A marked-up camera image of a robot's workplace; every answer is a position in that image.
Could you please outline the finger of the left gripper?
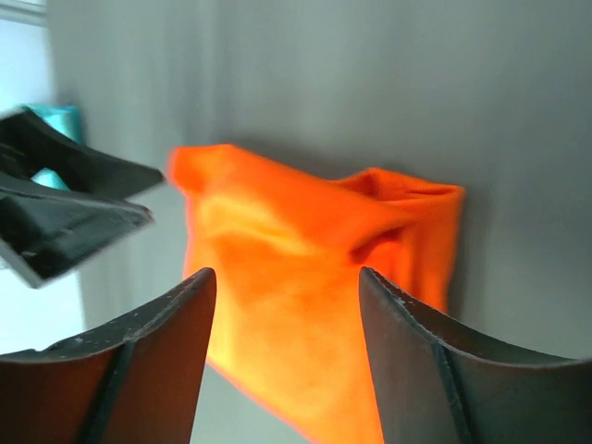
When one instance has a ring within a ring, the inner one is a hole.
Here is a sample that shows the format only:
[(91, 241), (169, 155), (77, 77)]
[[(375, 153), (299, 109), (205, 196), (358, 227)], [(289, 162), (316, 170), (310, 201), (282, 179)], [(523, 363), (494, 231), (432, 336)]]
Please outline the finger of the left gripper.
[(162, 173), (96, 151), (52, 128), (31, 110), (1, 119), (1, 170), (18, 179), (54, 171), (68, 189), (124, 200), (164, 181)]
[(37, 289), (153, 221), (137, 204), (1, 190), (1, 259)]

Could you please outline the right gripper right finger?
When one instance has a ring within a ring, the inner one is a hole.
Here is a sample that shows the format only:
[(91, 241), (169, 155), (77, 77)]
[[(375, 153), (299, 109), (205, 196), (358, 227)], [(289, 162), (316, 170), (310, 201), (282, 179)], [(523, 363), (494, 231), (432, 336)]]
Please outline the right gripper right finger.
[(492, 338), (371, 268), (359, 301), (385, 442), (590, 442), (590, 360)]

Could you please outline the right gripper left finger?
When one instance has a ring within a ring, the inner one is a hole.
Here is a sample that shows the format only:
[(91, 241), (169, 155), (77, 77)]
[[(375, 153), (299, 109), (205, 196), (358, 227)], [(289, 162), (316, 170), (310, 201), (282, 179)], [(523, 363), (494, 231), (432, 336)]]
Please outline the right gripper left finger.
[(2, 442), (190, 442), (215, 304), (204, 268), (99, 327), (2, 355)]

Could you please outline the orange t shirt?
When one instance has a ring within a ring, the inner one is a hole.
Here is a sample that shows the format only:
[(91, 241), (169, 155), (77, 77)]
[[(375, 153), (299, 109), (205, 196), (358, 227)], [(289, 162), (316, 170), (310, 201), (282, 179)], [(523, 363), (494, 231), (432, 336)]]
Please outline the orange t shirt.
[(238, 146), (175, 149), (185, 271), (216, 272), (208, 362), (316, 443), (379, 443), (358, 283), (445, 310), (464, 189), (380, 168), (321, 179)]

